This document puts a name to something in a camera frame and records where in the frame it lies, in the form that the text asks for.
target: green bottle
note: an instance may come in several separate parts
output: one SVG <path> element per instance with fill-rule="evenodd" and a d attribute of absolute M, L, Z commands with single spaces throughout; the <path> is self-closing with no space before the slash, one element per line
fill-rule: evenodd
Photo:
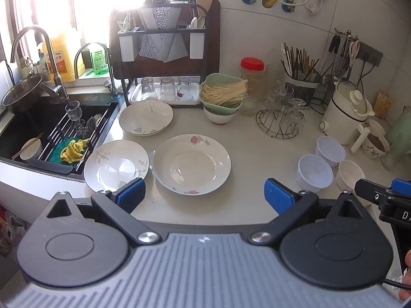
<path fill-rule="evenodd" d="M 106 53 L 98 44 L 91 44 L 88 47 L 90 51 L 91 63 L 95 75 L 102 75 L 108 72 L 108 64 L 106 63 Z"/>

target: white countertop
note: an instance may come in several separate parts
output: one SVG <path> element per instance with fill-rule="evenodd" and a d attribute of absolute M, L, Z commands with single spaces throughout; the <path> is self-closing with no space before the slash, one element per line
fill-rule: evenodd
<path fill-rule="evenodd" d="M 136 218 L 187 225 L 264 223 L 277 215 L 264 199 L 266 179 L 273 177 L 291 190 L 300 190 L 295 182 L 297 162 L 301 156 L 314 152 L 316 139 L 323 135 L 318 128 L 321 116 L 311 109 L 304 113 L 304 132 L 291 140 L 279 140 L 265 135 L 254 117 L 238 114 L 228 124 L 216 126 L 200 109 L 178 108 L 174 109 L 173 121 L 163 132 L 148 137 L 124 132 L 117 117 L 105 142 L 120 139 L 137 142 L 152 159 L 153 152 L 168 138 L 185 133 L 203 134 L 220 142 L 231 156 L 232 168 L 227 181 L 216 191 L 204 196 L 175 194 L 156 182 L 150 170 L 145 178 L 145 199 L 132 212 Z M 360 165 L 366 178 L 371 181 L 390 186 L 394 178 L 411 179 L 409 158 L 405 158 L 392 172 L 387 172 L 379 160 L 369 159 L 361 149 L 352 154 L 348 147 L 345 148 L 347 159 Z M 67 190 L 75 198 L 89 197 L 92 193 L 86 183 L 51 177 L 2 162 L 0 181 L 9 185 L 6 187 L 0 184 L 0 204 L 28 221 L 33 220 L 46 201 L 59 190 Z M 24 202 L 20 201 L 21 191 Z M 340 189 L 334 180 L 330 187 L 320 191 L 318 195 L 336 199 L 339 193 Z"/>

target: stainless steel faucet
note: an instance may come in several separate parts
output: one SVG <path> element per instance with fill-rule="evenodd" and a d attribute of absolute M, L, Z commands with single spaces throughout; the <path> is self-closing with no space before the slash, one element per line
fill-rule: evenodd
<path fill-rule="evenodd" d="M 18 42 L 20 41 L 21 37 L 23 37 L 24 34 L 29 30 L 40 32 L 44 36 L 44 40 L 46 41 L 47 53 L 49 55 L 51 69 L 53 70 L 53 74 L 54 74 L 53 80 L 54 80 L 54 85 L 55 85 L 53 88 L 50 88 L 50 91 L 47 91 L 47 92 L 50 95 L 59 97 L 62 102 L 68 100 L 69 95 L 67 94 L 67 90 L 66 90 L 66 87 L 64 86 L 63 79 L 61 78 L 61 75 L 58 73 L 57 65 L 55 64 L 54 53 L 53 53 L 53 49 L 51 48 L 49 35 L 47 34 L 47 32 L 44 31 L 44 29 L 40 28 L 38 25 L 34 24 L 31 26 L 28 26 L 17 34 L 13 42 L 12 56 L 10 58 L 10 62 L 14 63 L 16 61 L 16 51 L 17 51 Z"/>
<path fill-rule="evenodd" d="M 105 81 L 104 86 L 108 90 L 110 90 L 112 99 L 118 99 L 120 96 L 118 95 L 116 85 L 114 84 L 114 75 L 113 75 L 113 70 L 111 68 L 110 54 L 108 53 L 107 46 L 105 46 L 103 43 L 100 43 L 100 42 L 86 43 L 79 49 L 79 51 L 77 51 L 76 56 L 74 57 L 74 78 L 75 79 L 79 78 L 79 70 L 77 68 L 77 60 L 79 59 L 81 51 L 83 51 L 83 49 L 85 49 L 87 46 L 89 46 L 91 44 L 100 45 L 104 49 L 104 52 L 106 53 L 106 59 L 107 59 L 107 64 L 108 64 L 108 73 L 110 74 L 110 82 Z"/>

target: red lid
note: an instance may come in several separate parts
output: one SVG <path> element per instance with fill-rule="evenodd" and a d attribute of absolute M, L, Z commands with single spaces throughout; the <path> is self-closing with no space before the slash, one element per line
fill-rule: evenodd
<path fill-rule="evenodd" d="M 264 63 L 260 59 L 256 58 L 244 58 L 241 60 L 241 67 L 248 69 L 249 71 L 262 71 L 264 69 Z"/>

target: deep plate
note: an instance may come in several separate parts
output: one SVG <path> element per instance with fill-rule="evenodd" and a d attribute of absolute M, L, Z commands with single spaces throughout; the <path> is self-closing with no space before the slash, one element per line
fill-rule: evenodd
<path fill-rule="evenodd" d="M 227 150 L 207 136 L 182 134 L 163 142 L 153 157 L 153 173 L 167 189 L 181 195 L 204 195 L 229 176 Z"/>
<path fill-rule="evenodd" d="M 148 155 L 139 144 L 129 140 L 108 142 L 88 158 L 84 167 L 87 185 L 95 192 L 116 191 L 148 171 Z"/>
<path fill-rule="evenodd" d="M 173 120 L 173 109 L 159 100 L 143 100 L 131 104 L 121 113 L 121 128 L 137 136 L 150 136 L 165 129 Z"/>

